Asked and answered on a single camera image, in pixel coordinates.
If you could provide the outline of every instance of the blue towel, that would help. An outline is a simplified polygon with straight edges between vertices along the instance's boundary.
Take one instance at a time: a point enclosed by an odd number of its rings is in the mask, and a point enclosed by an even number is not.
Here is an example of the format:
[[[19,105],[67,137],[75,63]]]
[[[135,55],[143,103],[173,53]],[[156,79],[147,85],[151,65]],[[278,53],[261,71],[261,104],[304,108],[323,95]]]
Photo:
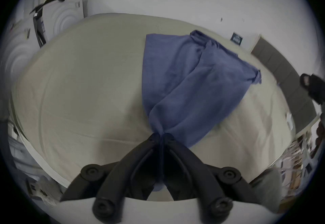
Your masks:
[[[146,37],[142,101],[150,127],[187,147],[224,120],[257,83],[258,69],[200,31]]]

